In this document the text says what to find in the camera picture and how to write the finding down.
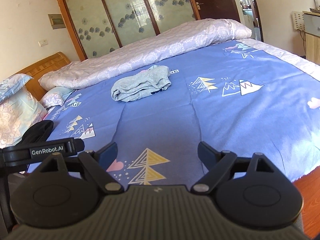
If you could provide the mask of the white pink quilted duvet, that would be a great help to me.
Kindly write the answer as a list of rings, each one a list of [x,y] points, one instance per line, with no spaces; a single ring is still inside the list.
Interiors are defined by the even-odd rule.
[[[82,89],[164,59],[251,35],[251,29],[231,19],[186,22],[107,55],[71,62],[60,70],[44,74],[39,84],[46,91],[54,87]]]

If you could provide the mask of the white wall switch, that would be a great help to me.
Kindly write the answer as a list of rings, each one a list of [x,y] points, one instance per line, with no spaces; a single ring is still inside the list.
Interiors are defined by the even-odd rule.
[[[48,41],[47,41],[46,39],[40,40],[40,41],[38,42],[38,44],[39,44],[40,47],[43,47],[43,46],[48,45]]]

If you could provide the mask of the blue patterned bed sheet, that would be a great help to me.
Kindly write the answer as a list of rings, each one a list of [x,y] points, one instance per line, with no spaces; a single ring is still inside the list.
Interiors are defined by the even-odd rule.
[[[118,145],[100,165],[122,185],[193,185],[205,168],[199,142],[241,157],[265,154],[291,181],[319,166],[319,66],[256,40],[228,41],[161,62],[171,86],[114,101],[116,79],[74,91],[48,119],[52,140],[87,150]]]

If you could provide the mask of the grey wall electrical panel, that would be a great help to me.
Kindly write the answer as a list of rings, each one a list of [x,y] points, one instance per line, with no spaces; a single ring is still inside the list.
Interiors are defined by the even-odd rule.
[[[48,14],[52,29],[66,28],[63,17],[61,14]]]

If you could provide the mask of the wooden side cabinet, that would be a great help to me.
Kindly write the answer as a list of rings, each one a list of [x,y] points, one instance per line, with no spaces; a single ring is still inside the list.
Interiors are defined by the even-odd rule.
[[[319,13],[304,11],[306,59],[319,65]]]

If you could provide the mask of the grey knit pants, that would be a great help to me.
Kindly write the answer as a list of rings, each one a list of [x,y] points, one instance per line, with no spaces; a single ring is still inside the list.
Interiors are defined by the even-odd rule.
[[[114,101],[131,102],[167,90],[171,86],[170,69],[152,66],[147,70],[117,80],[111,88]]]

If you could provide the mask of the white perforated basket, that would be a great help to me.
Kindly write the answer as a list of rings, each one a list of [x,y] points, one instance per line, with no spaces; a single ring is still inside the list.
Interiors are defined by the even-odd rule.
[[[291,13],[291,16],[292,16],[293,28],[295,30],[305,31],[304,13],[298,12],[298,11],[293,11]]]

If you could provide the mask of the wooden wardrobe with glass doors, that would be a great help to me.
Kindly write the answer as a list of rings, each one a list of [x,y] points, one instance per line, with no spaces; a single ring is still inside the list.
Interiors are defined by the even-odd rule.
[[[200,19],[195,0],[57,0],[81,61]]]

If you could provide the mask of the wooden headboard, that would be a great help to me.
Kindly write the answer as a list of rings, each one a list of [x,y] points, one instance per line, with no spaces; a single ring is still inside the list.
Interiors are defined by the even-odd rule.
[[[59,70],[71,63],[70,59],[62,52],[57,52],[38,62],[27,66],[26,68],[16,72],[16,74],[27,74],[32,77],[25,87],[37,101],[40,101],[46,94],[46,90],[39,84],[39,79],[48,72]]]

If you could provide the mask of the small purple patterned pillow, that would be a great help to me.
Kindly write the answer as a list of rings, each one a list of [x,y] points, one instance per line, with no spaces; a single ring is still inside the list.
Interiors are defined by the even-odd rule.
[[[55,87],[48,91],[40,100],[46,109],[54,106],[62,106],[65,100],[74,92],[74,89],[66,87]]]

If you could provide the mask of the large floral pale pillow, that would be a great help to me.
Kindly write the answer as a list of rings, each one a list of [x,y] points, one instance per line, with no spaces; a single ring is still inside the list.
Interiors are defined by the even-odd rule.
[[[27,74],[15,74],[1,82],[1,148],[16,145],[28,128],[47,114],[25,87],[31,79]]]

